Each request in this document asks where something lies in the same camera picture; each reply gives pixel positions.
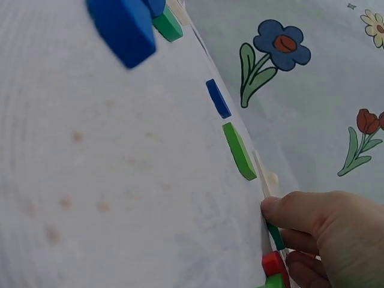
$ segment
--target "blue foam block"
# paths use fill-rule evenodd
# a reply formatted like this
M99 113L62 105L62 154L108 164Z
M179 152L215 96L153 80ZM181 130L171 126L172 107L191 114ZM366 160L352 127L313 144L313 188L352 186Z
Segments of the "blue foam block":
M114 54L134 68L156 51L152 17L142 0L86 0L95 26Z
M143 0L153 18L162 15L166 7L166 0Z
M206 82L206 87L208 88L208 92L212 98L212 101L215 104L217 112L221 115L223 119L230 117L232 114L227 106L226 101L223 98L216 82L214 79L208 80Z

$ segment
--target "foam shape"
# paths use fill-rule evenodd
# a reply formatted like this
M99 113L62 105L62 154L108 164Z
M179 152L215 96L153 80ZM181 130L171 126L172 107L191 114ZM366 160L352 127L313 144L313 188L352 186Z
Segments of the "foam shape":
M271 223L266 222L266 227L268 228L268 231L270 232L277 250L283 250L286 248L284 241L280 235L280 231L278 228Z
M166 0L142 0L151 12L152 18L162 15L166 7Z
M255 169L252 165L247 149L245 148L244 142L242 141L242 138L237 130L234 128L233 124L231 122L224 124L223 130L241 175L249 181L257 178Z
M86 0L95 26L114 54L134 68L156 51L152 17L142 0Z
M285 286L285 282L284 282L283 278L284 277L282 274L276 274L276 275L270 276L265 281L265 287L267 287L267 288L287 288Z
M168 5L166 5L162 15L153 19L153 25L169 42L174 42L184 35L178 20L174 17Z
M220 92L216 82L214 79L208 80L206 82L206 87L208 88L208 92L211 96L212 101L215 104L217 112L223 119L226 119L232 116L226 101L223 98L223 95Z
M290 288L289 274L278 251L263 255L262 266L267 277L281 274L285 287Z

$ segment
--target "green foam piece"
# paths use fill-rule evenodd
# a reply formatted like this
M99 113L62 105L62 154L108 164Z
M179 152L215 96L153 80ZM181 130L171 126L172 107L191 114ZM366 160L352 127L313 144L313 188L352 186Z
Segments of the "green foam piece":
M275 274L270 276L265 281L266 288L285 288L284 279L282 274Z
M153 19L152 24L169 42L174 42L184 35L178 20L172 14L168 5L166 5L162 15Z
M247 149L245 148L244 142L233 124L231 122L224 124L223 130L241 175L249 181L257 178L256 171L251 162L251 158L248 155Z
M276 249L279 251L285 249L286 246L284 244L284 241L280 235L280 231L278 230L278 228L272 224L269 224L268 222L266 222L266 227L268 228L268 231L270 232L270 234L272 235L272 238L275 241Z

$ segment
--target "finger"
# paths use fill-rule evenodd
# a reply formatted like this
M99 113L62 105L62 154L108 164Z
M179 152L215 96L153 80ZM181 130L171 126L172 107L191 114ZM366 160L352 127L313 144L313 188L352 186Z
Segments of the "finger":
M292 229L283 229L280 233L287 248L319 255L316 240L310 234Z
M329 216L337 210L334 199L341 198L344 194L347 193L296 191L281 199L266 198L261 204L261 210L265 219L275 226L313 235L314 230L320 230Z
M286 257L286 264L289 266L294 262L300 262L309 269L313 270L317 274L319 274L322 278L328 279L328 276L325 272L324 266L321 261L312 258L306 254L300 253L298 251L291 252Z
M301 262L293 262L288 266L289 274L301 288L330 288L328 280L322 278Z

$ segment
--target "red tulip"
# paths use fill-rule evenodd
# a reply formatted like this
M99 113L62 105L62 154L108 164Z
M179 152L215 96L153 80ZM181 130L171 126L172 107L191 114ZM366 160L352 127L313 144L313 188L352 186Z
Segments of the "red tulip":
M379 116L380 127L384 130L384 112L382 112Z
M377 116L370 113L368 109L360 109L357 117L358 128L366 135L371 135L380 127L380 121Z

